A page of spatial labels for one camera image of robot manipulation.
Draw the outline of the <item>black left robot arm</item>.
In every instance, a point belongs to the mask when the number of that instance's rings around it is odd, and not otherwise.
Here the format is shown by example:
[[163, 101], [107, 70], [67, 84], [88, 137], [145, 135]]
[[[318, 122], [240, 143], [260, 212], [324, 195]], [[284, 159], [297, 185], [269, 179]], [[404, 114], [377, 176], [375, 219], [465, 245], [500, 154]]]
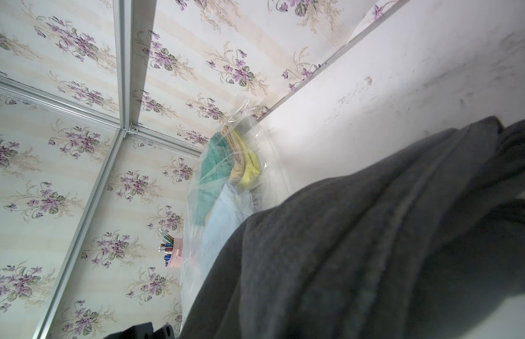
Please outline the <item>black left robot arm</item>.
[[175, 339], [171, 325], [164, 325], [154, 330], [151, 322], [131, 326], [122, 332], [111, 333], [104, 339]]

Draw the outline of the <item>dark grey trousers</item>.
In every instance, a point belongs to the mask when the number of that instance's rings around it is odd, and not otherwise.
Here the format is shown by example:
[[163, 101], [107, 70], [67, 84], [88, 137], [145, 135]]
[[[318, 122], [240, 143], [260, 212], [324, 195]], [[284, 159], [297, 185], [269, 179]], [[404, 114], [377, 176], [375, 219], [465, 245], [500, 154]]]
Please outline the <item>dark grey trousers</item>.
[[525, 120], [448, 129], [256, 213], [182, 338], [457, 338], [525, 295]]

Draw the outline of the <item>clear plastic vacuum bag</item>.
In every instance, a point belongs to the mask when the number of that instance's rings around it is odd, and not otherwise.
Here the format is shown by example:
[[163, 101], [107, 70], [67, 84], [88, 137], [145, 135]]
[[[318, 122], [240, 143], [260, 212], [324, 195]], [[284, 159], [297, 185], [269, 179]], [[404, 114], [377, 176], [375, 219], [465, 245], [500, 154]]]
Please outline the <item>clear plastic vacuum bag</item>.
[[240, 97], [193, 170], [180, 266], [184, 319], [229, 237], [249, 216], [278, 205], [289, 193], [276, 148], [258, 121], [262, 113], [262, 105]]

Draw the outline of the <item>light blue garment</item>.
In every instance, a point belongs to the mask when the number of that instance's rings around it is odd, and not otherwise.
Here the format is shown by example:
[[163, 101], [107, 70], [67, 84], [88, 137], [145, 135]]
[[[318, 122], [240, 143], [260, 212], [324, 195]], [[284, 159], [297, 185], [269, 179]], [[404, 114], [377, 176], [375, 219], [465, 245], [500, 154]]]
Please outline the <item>light blue garment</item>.
[[198, 268], [206, 276], [229, 237], [255, 212], [250, 191], [238, 193], [235, 186], [226, 184], [207, 220], [198, 247]]

